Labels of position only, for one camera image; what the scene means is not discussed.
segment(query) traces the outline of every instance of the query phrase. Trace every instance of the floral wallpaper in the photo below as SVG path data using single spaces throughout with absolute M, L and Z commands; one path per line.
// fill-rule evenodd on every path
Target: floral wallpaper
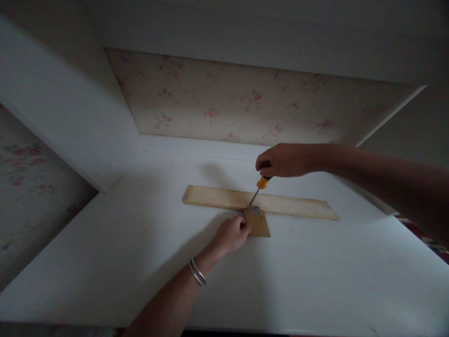
M 0 292 L 97 191 L 0 104 Z
M 415 86 L 106 49 L 141 133 L 355 144 Z

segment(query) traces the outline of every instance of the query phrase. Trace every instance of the wooden board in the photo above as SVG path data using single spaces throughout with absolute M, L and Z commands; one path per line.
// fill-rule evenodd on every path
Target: wooden board
M 228 208 L 244 211 L 254 192 L 223 190 L 211 187 L 189 185 L 184 195 L 184 203 L 209 207 Z M 265 213 L 286 214 L 306 218 L 340 220 L 324 200 L 283 197 L 272 194 L 259 194 L 253 202 Z
M 246 223 L 251 225 L 249 236 L 271 237 L 264 211 L 261 211 L 260 214 L 250 214 L 248 210 L 246 210 L 245 218 Z

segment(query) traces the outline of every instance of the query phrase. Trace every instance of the small wooden block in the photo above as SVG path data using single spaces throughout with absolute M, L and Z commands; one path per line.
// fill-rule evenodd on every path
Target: small wooden block
M 245 217 L 246 223 L 251 225 L 249 236 L 271 237 L 264 211 L 261 211 L 260 215 L 258 215 L 250 214 L 248 210 L 246 210 Z

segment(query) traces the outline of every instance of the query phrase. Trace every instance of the bracelet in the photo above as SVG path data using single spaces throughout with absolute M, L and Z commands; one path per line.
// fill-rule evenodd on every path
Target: bracelet
M 198 283 L 199 283 L 201 286 L 205 286 L 206 283 L 203 283 L 203 281 L 201 281 L 201 280 L 199 279 L 199 277 L 198 277 L 198 276 L 195 274 L 195 272 L 193 271 L 191 261 L 192 261 L 192 259 L 190 259 L 190 261 L 188 262 L 188 266 L 190 267 L 190 270 L 192 271 L 193 276 L 195 276 L 196 280 L 198 281 Z
M 206 283 L 207 283 L 207 278 L 205 278 L 204 275 L 201 274 L 200 270 L 198 269 L 198 266 L 197 266 L 196 263 L 195 263 L 195 258 L 194 258 L 194 257 L 191 258 L 190 261 L 192 262 L 192 264 L 193 264 L 193 266 L 195 267 L 195 270 L 198 272 L 198 274 L 200 274 L 201 278 L 202 278 L 203 281 L 204 281 L 204 284 L 206 284 Z

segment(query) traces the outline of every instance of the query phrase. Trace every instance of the white trim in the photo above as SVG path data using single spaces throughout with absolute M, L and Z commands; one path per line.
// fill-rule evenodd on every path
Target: white trim
M 362 145 L 369 137 L 371 137 L 377 130 L 379 130 L 386 122 L 388 122 L 394 115 L 396 115 L 399 110 L 405 107 L 412 99 L 414 99 L 421 91 L 423 91 L 427 86 L 419 86 L 415 91 L 412 92 L 400 105 L 396 107 L 382 122 L 380 122 L 374 129 L 371 130 L 361 141 L 357 143 L 357 147 Z
M 146 152 L 185 154 L 201 157 L 255 161 L 270 147 L 228 143 L 203 139 L 188 139 L 141 134 L 140 142 Z

